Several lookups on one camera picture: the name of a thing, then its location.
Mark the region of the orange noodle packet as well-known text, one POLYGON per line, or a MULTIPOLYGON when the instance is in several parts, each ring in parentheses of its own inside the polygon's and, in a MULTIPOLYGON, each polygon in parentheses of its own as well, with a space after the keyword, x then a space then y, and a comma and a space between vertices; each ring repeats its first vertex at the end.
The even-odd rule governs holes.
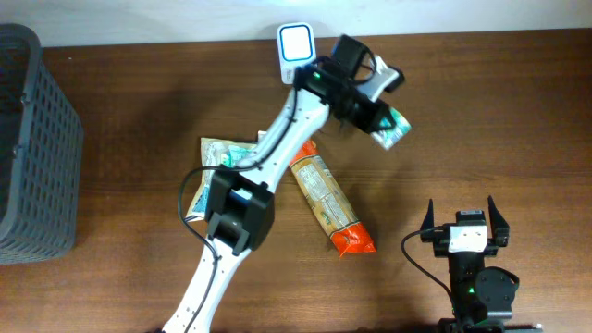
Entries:
POLYGON ((313 140, 303 144, 290 162, 290 171, 320 227, 340 256, 346 253, 376 252, 373 239, 355 214, 313 140))

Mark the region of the beige snack bag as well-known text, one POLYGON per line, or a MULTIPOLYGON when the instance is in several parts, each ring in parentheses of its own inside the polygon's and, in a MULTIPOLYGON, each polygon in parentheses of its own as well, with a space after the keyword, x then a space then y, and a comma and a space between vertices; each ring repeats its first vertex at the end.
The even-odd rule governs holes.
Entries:
MULTIPOLYGON (((201 138, 201 160, 204 167, 218 167, 220 166, 220 155, 223 149, 229 144, 254 144, 256 142, 235 142, 231 140, 222 140, 214 138, 201 138)), ((186 218, 190 222, 204 220, 206 205, 208 201, 209 191, 213 170, 206 170, 202 173, 201 184, 193 199, 190 208, 187 211, 186 218)))

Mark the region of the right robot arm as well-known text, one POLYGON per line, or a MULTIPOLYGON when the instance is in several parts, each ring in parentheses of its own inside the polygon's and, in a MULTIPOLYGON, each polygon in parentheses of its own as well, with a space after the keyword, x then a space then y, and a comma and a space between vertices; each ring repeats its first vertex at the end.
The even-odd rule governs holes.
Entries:
POLYGON ((537 325, 509 326, 512 303, 520 286, 514 273, 485 265, 499 249, 509 245, 510 226, 487 198, 487 210, 465 210, 455 214, 453 223, 435 225, 430 203, 420 227, 420 239, 430 243, 436 257, 448 260, 448 294, 453 317, 438 321, 437 331, 462 332, 541 332, 537 325))

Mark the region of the white cream tube gold cap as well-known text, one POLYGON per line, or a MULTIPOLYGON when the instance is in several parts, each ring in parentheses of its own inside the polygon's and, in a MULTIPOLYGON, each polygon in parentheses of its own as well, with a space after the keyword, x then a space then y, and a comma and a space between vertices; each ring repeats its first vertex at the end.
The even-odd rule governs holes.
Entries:
POLYGON ((259 130, 257 132, 257 141, 260 142, 265 137, 266 134, 267 134, 266 131, 259 130))

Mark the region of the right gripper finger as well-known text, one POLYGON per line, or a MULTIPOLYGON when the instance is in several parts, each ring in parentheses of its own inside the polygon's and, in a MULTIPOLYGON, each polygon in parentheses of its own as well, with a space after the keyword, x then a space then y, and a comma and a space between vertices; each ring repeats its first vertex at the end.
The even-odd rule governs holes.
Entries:
POLYGON ((434 218, 434 205, 433 200, 430 199, 428 202, 427 211, 425 214, 425 218, 421 225, 421 230, 426 231, 432 229, 435 226, 435 218, 434 218))
POLYGON ((501 215, 491 195, 487 197, 489 221, 493 240, 496 243, 508 243, 510 239, 510 226, 501 215))

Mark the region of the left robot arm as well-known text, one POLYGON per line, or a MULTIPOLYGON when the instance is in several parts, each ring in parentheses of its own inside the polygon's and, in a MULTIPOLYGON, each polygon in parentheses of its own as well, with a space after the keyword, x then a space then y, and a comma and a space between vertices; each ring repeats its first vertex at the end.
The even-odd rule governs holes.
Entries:
POLYGON ((275 191, 303 144, 330 117, 365 133, 392 120, 380 100, 404 81, 368 46, 341 35, 330 55, 297 67, 289 96, 256 147, 236 166, 211 166, 203 254, 166 333, 207 332, 217 306, 241 263, 264 242, 275 216, 275 191))

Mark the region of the dark grey plastic basket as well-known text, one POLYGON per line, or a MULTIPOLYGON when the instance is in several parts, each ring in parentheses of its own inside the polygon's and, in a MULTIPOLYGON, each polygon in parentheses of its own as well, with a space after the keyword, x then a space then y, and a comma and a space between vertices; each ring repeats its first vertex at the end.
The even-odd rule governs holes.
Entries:
POLYGON ((36 33, 1 27, 1 262, 47 261, 76 239, 84 130, 36 33))

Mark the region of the teal Kleenex pack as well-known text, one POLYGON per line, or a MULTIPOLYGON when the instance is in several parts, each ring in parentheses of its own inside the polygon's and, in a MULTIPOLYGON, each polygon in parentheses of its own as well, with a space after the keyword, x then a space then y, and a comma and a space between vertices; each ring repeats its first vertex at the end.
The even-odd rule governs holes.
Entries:
POLYGON ((371 133, 371 137, 384 150, 392 148, 400 139, 402 139, 411 129, 409 121, 394 107, 389 110, 396 121, 396 126, 392 129, 385 129, 371 133))
POLYGON ((220 155, 220 164, 233 168, 255 148, 254 144, 229 144, 220 155))

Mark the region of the white barcode scanner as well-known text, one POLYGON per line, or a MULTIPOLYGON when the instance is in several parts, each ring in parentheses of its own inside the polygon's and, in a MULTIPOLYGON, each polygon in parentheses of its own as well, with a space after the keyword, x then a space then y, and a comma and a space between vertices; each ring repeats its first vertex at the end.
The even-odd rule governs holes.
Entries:
POLYGON ((277 28, 277 51, 281 81, 291 85, 295 69, 316 59, 315 35, 310 24, 286 23, 277 28))

